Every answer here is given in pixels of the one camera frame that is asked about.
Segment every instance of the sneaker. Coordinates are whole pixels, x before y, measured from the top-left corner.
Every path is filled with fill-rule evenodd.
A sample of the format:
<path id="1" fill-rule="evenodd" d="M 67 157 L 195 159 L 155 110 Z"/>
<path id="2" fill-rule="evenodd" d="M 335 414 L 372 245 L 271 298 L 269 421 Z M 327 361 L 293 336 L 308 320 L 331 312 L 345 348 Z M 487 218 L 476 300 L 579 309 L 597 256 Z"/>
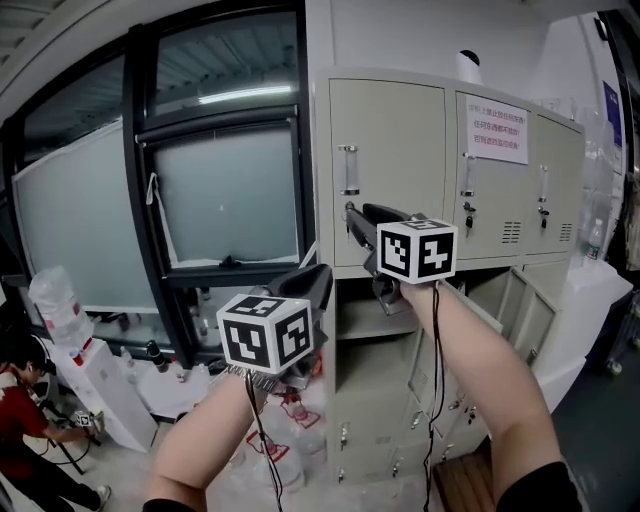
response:
<path id="1" fill-rule="evenodd" d="M 96 489 L 96 492 L 98 493 L 98 496 L 100 496 L 100 507 L 97 509 L 97 512 L 99 512 L 107 504 L 109 498 L 111 498 L 111 487 L 108 485 L 101 485 Z"/>

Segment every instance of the printed notice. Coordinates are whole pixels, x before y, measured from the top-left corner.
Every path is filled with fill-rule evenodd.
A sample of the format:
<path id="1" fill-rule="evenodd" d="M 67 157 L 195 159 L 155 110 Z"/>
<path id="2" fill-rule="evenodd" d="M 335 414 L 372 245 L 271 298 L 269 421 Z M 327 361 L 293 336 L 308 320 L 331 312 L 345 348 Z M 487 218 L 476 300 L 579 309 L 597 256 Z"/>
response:
<path id="1" fill-rule="evenodd" d="M 469 155 L 518 164 L 529 163 L 529 112 L 467 95 Z"/>

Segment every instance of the cable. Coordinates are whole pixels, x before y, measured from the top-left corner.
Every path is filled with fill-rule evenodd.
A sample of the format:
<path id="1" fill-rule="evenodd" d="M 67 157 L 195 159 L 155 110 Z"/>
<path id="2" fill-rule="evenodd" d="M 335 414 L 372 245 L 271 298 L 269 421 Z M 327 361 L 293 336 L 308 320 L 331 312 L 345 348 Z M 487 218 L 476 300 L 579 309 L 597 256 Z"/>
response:
<path id="1" fill-rule="evenodd" d="M 267 467 L 269 469 L 269 475 L 271 476 L 271 483 L 273 484 L 273 489 L 276 494 L 276 502 L 278 504 L 278 512 L 282 512 L 282 480 L 280 479 L 280 473 L 278 472 L 278 468 L 276 467 L 275 462 L 271 458 L 271 454 L 269 453 L 269 449 L 267 447 L 267 434 L 264 431 L 262 426 L 262 421 L 260 421 L 260 413 L 258 412 L 258 406 L 256 404 L 256 395 L 255 390 L 253 388 L 253 376 L 251 371 L 247 371 L 245 376 L 245 387 L 247 388 L 247 395 L 249 396 L 249 403 L 251 404 L 251 412 L 253 413 L 253 419 L 256 422 L 256 426 L 258 427 L 258 437 L 260 438 L 260 445 L 262 446 L 262 453 L 267 459 Z"/>
<path id="2" fill-rule="evenodd" d="M 53 461 L 49 461 L 49 462 L 51 462 L 52 464 L 55 464 L 56 466 L 66 466 L 67 464 L 77 464 L 78 462 L 80 462 L 82 459 L 85 458 L 85 456 L 89 453 L 89 449 L 90 448 L 91 448 L 91 439 L 87 439 L 87 449 L 77 459 L 70 460 L 70 461 L 67 461 L 67 462 L 53 462 Z"/>
<path id="3" fill-rule="evenodd" d="M 438 291 L 438 282 L 436 281 L 433 286 L 433 303 L 432 303 L 432 316 L 433 316 L 433 342 L 434 342 L 434 390 L 433 390 L 433 404 L 431 407 L 431 419 L 429 420 L 429 451 L 425 457 L 422 465 L 425 469 L 425 477 L 427 484 L 427 499 L 423 507 L 424 512 L 428 512 L 429 504 L 431 500 L 431 486 L 433 481 L 431 455 L 433 454 L 433 441 L 434 441 L 434 423 L 442 414 L 445 400 L 445 368 L 444 357 L 442 354 L 442 341 L 440 339 L 440 325 L 438 323 L 438 310 L 440 308 L 440 292 Z M 440 377 L 440 386 L 438 386 L 438 377 Z"/>

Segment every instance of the wooden floor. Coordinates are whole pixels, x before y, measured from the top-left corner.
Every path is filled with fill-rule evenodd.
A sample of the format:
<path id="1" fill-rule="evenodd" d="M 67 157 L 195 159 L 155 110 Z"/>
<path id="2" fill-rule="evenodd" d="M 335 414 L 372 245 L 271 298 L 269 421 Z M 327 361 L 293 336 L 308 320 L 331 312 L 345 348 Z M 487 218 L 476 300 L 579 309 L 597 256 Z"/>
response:
<path id="1" fill-rule="evenodd" d="M 495 512 L 491 459 L 478 451 L 433 469 L 446 512 Z"/>

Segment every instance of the white cylinder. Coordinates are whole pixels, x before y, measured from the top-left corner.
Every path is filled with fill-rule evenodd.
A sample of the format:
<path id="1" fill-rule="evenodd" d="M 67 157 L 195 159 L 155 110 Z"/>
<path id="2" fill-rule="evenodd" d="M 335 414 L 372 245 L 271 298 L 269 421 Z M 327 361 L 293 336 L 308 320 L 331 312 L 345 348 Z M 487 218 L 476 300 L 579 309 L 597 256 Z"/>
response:
<path id="1" fill-rule="evenodd" d="M 456 55 L 458 78 L 472 84 L 484 85 L 480 75 L 480 59 L 471 50 L 462 50 Z"/>

